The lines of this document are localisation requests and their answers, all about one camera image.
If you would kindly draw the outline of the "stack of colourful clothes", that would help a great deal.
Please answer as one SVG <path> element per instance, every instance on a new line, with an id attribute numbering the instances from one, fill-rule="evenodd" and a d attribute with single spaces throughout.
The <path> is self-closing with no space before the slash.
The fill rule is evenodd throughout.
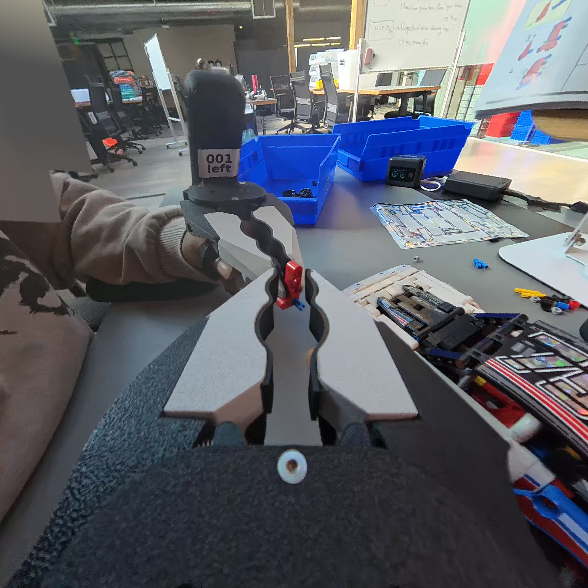
<path id="1" fill-rule="evenodd" d="M 110 78 L 121 92 L 123 102 L 142 100 L 142 85 L 131 70 L 111 70 Z"/>

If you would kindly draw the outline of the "person's torso in beige sweatshirt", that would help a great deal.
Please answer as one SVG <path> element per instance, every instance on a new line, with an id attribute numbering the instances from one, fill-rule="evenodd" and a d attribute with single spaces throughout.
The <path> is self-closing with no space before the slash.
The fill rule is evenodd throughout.
<path id="1" fill-rule="evenodd" d="M 30 257 L 1 233 L 1 518 L 45 454 L 92 338 Z"/>

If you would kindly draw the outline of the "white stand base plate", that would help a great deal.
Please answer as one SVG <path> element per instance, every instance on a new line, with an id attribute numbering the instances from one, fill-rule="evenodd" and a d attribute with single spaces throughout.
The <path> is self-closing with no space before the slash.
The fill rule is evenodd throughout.
<path id="1" fill-rule="evenodd" d="M 587 109 L 533 111 L 538 127 L 558 139 L 587 141 Z M 571 232 L 504 246 L 500 258 L 587 308 L 587 213 Z"/>

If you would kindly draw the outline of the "instruction booklet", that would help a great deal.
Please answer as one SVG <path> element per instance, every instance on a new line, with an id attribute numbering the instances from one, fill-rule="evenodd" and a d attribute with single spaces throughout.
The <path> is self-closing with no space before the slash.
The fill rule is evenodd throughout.
<path id="1" fill-rule="evenodd" d="M 587 1 L 527 1 L 474 116 L 560 109 L 587 109 Z"/>

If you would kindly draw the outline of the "stack of plastic crates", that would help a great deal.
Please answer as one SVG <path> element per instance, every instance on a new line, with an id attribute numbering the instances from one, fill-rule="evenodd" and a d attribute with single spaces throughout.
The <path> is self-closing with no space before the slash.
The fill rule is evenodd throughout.
<path id="1" fill-rule="evenodd" d="M 517 143 L 552 145 L 560 143 L 541 131 L 534 123 L 531 110 L 494 115 L 477 126 L 477 137 L 507 138 Z"/>

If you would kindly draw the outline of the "red T-shaped brick beam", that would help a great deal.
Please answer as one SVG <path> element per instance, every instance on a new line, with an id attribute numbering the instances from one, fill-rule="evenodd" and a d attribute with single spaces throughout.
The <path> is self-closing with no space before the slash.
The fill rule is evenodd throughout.
<path id="1" fill-rule="evenodd" d="M 302 291 L 303 282 L 303 267 L 294 260 L 290 260 L 285 265 L 285 271 L 278 286 L 278 294 L 276 298 L 276 305 L 283 310 L 289 309 L 292 306 L 292 299 L 298 298 Z"/>

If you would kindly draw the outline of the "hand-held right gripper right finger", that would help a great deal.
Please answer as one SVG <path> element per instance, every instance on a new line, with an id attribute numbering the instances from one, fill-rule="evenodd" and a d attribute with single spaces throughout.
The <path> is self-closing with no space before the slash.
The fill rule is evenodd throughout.
<path id="1" fill-rule="evenodd" d="M 403 422 L 417 406 L 376 325 L 317 271 L 305 271 L 309 330 L 310 416 L 323 445 L 335 445 L 350 425 Z"/>

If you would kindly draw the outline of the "stack of white storage boxes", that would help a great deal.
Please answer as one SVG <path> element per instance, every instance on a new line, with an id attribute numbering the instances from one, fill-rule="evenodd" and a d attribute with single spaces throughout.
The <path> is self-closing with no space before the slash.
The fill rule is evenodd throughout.
<path id="1" fill-rule="evenodd" d="M 329 66 L 339 90 L 352 90 L 355 87 L 357 58 L 357 49 L 328 49 L 311 54 L 308 58 L 309 87 L 320 87 L 320 67 Z"/>

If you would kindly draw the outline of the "black power adapter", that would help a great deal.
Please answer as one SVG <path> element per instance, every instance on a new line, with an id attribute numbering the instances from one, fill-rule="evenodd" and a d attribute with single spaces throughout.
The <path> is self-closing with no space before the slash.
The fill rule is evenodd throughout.
<path id="1" fill-rule="evenodd" d="M 511 181 L 498 176 L 456 171 L 446 178 L 443 189 L 454 195 L 496 202 L 510 189 Z"/>

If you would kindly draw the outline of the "large wall whiteboard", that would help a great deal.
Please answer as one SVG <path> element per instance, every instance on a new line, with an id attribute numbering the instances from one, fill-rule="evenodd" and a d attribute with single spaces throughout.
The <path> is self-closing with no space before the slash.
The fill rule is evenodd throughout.
<path id="1" fill-rule="evenodd" d="M 470 1 L 368 1 L 362 72 L 447 69 L 453 64 L 469 5 Z"/>

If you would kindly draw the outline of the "grey desk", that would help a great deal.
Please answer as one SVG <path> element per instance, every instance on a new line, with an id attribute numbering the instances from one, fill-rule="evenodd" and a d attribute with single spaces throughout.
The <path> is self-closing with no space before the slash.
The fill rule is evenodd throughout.
<path id="1" fill-rule="evenodd" d="M 397 263 L 408 263 L 369 211 L 377 200 L 398 197 L 410 202 L 417 195 L 407 189 L 361 184 L 344 172 L 314 226 L 298 229 L 303 259 L 338 288 Z M 55 509 L 85 442 L 115 400 L 137 375 L 188 327 L 226 298 L 215 291 L 199 298 L 176 301 L 132 302 L 113 305 L 85 359 L 76 391 L 38 470 L 12 511 L 1 523 L 1 586 L 25 560 Z M 308 311 L 286 311 L 276 317 L 269 337 L 275 352 L 275 404 L 268 417 L 266 442 L 271 446 L 319 445 L 319 426 L 307 414 L 308 368 L 305 350 L 311 345 Z M 462 501 L 483 514 L 505 534 L 514 550 L 522 545 L 515 533 L 529 541 L 526 523 L 516 499 L 507 489 L 506 442 L 490 433 L 489 416 L 474 417 L 480 407 L 461 406 L 441 411 L 458 416 L 446 433 L 405 434 L 401 456 L 431 468 L 435 476 L 459 494 Z"/>

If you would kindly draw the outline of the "shiny sticker sheet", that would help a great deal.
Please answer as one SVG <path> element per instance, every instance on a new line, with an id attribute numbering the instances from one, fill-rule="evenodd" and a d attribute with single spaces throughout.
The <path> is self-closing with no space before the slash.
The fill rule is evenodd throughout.
<path id="1" fill-rule="evenodd" d="M 529 237 L 526 232 L 468 200 L 401 205 L 377 203 L 371 211 L 404 250 Z"/>

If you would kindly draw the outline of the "blue plastic bin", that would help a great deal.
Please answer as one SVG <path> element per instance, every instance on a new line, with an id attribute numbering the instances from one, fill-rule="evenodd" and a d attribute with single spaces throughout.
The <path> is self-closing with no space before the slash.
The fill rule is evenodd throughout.
<path id="1" fill-rule="evenodd" d="M 423 176 L 451 173 L 474 124 L 432 116 L 339 123 L 337 165 L 363 182 L 384 180 L 389 159 L 426 158 Z"/>
<path id="2" fill-rule="evenodd" d="M 242 145 L 238 179 L 263 187 L 286 203 L 295 224 L 317 223 L 333 187 L 341 138 L 335 134 L 258 136 Z M 310 187 L 315 198 L 283 198 Z"/>

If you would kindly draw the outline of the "black office chair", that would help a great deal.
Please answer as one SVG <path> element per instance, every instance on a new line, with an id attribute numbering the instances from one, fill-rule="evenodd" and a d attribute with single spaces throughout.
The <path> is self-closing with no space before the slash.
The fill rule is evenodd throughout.
<path id="1" fill-rule="evenodd" d="M 87 82 L 91 107 L 87 117 L 92 133 L 92 148 L 98 148 L 95 150 L 97 163 L 102 164 L 110 172 L 115 171 L 115 162 L 127 161 L 137 166 L 136 160 L 126 154 L 127 145 L 123 138 L 123 130 L 111 114 L 104 84 L 91 78 L 88 78 Z"/>
<path id="2" fill-rule="evenodd" d="M 293 120 L 277 130 L 276 134 L 280 132 L 291 134 L 295 129 L 299 129 L 303 134 L 321 134 L 320 109 L 313 101 L 305 73 L 297 71 L 288 74 L 295 102 Z"/>
<path id="3" fill-rule="evenodd" d="M 280 119 L 293 120 L 295 102 L 289 74 L 270 76 L 270 89 L 276 100 L 275 113 Z"/>
<path id="4" fill-rule="evenodd" d="M 327 63 L 319 66 L 320 79 L 325 96 L 323 125 L 329 132 L 339 123 L 346 123 L 350 114 L 349 95 L 339 92 L 334 83 L 332 65 Z"/>

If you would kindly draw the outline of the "person's left forearm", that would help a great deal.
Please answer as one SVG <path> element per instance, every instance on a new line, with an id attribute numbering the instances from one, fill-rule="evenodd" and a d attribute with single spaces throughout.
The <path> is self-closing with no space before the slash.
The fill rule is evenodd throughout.
<path id="1" fill-rule="evenodd" d="M 187 229 L 179 206 L 149 210 L 65 173 L 50 177 L 61 221 L 43 230 L 37 262 L 54 287 L 92 278 L 112 285 L 212 283 L 182 256 Z"/>

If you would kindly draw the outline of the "person's left hand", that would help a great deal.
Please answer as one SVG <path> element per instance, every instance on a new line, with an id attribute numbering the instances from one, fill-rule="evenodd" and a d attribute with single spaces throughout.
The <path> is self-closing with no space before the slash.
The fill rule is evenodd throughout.
<path id="1" fill-rule="evenodd" d="M 247 279 L 220 257 L 210 240 L 186 232 L 182 239 L 181 252 L 190 266 L 212 282 L 223 286 L 231 295 L 246 287 Z"/>

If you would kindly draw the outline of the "toy brick race car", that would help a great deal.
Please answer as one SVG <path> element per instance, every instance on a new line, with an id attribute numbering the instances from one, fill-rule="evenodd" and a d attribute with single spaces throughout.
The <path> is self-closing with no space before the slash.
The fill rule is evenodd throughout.
<path id="1" fill-rule="evenodd" d="M 521 313 L 487 313 L 411 266 L 344 294 L 508 430 L 520 511 L 570 582 L 587 586 L 587 342 Z"/>

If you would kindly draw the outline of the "black device with screen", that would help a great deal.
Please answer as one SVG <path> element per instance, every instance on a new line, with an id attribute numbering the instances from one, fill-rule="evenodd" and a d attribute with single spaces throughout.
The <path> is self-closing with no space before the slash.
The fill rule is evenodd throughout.
<path id="1" fill-rule="evenodd" d="M 388 160 L 385 184 L 392 187 L 421 188 L 427 158 L 415 155 L 397 155 Z"/>

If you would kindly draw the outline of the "wooden table with clutter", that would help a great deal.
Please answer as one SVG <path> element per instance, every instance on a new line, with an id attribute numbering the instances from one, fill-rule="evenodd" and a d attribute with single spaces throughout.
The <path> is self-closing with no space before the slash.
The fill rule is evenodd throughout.
<path id="1" fill-rule="evenodd" d="M 273 98 L 246 98 L 245 120 L 246 130 L 254 136 L 266 134 L 266 118 L 273 114 L 277 100 Z"/>

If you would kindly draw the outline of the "rolling whiteboard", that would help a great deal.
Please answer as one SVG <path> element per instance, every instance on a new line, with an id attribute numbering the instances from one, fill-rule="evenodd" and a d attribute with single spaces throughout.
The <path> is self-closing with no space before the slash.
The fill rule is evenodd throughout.
<path id="1" fill-rule="evenodd" d="M 176 85 L 171 71 L 165 62 L 157 34 L 152 35 L 144 43 L 144 50 L 151 67 L 151 73 L 158 92 L 159 102 L 164 109 L 165 118 L 172 135 L 172 141 L 166 143 L 166 148 L 170 151 L 177 149 L 178 156 L 180 158 L 185 158 L 185 156 L 189 154 L 187 125 L 183 117 Z M 166 95 L 164 93 L 171 94 L 177 116 L 172 117 L 170 115 L 165 98 Z"/>

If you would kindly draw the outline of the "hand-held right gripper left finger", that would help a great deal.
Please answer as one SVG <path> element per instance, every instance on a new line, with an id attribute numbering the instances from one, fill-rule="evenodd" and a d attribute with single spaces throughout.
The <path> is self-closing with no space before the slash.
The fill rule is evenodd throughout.
<path id="1" fill-rule="evenodd" d="M 269 269 L 210 313 L 164 407 L 169 417 L 233 423 L 262 445 L 273 408 L 277 270 Z"/>

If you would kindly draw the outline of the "cluster of small brick pieces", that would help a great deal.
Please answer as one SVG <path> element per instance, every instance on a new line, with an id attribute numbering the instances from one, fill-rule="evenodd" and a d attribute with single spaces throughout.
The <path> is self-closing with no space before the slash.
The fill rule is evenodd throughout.
<path id="1" fill-rule="evenodd" d="M 560 315 L 567 312 L 573 312 L 581 307 L 580 302 L 567 296 L 531 296 L 530 301 L 540 305 L 545 312 Z"/>

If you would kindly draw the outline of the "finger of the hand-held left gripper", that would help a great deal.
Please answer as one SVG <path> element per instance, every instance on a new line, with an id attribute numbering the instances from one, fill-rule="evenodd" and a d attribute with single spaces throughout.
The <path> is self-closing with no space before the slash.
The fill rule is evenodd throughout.
<path id="1" fill-rule="evenodd" d="M 205 219 L 218 236 L 217 250 L 221 260 L 253 281 L 269 270 L 277 276 L 281 270 L 271 254 L 272 222 L 280 212 L 254 212 L 249 221 L 227 212 L 207 213 Z"/>
<path id="2" fill-rule="evenodd" d="M 281 278 L 285 278 L 286 265 L 294 261 L 303 266 L 302 254 L 293 221 L 281 208 L 264 204 L 253 210 L 242 222 L 242 231 L 251 237 L 259 250 L 268 255 Z"/>

